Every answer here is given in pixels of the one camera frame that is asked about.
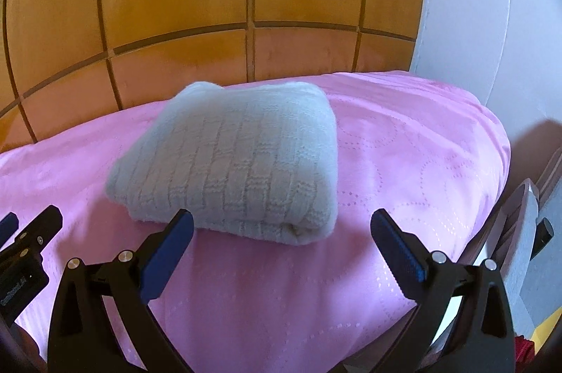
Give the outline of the red cloth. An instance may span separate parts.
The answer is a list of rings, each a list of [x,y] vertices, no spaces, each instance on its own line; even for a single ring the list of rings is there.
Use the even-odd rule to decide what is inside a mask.
[[[514,338],[515,372],[523,372],[534,360],[535,348],[532,340],[524,336]]]

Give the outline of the white knitted sweater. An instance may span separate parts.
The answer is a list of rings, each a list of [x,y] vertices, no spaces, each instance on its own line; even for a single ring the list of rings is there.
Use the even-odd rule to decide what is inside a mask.
[[[107,197],[141,221],[302,246],[337,218],[336,118],[307,82],[179,92],[113,165]]]

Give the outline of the pink bedspread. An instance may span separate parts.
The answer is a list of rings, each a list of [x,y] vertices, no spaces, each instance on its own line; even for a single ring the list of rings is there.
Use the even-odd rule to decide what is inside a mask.
[[[392,215],[431,250],[457,259],[507,182],[511,145],[468,91],[406,72],[293,79],[320,87],[336,118],[337,218],[327,238],[290,246],[197,228],[150,309],[198,372],[325,372],[412,307],[370,234]],[[1,156],[1,209],[63,216],[44,266],[51,281],[19,322],[40,346],[69,259],[88,264],[138,247],[167,222],[132,218],[107,197],[115,162],[169,103],[98,118]]]

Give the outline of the wooden panelled wardrobe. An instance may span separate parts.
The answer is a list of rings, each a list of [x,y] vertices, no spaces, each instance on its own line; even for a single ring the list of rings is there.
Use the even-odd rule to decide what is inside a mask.
[[[1,148],[194,81],[407,70],[422,0],[1,0]]]

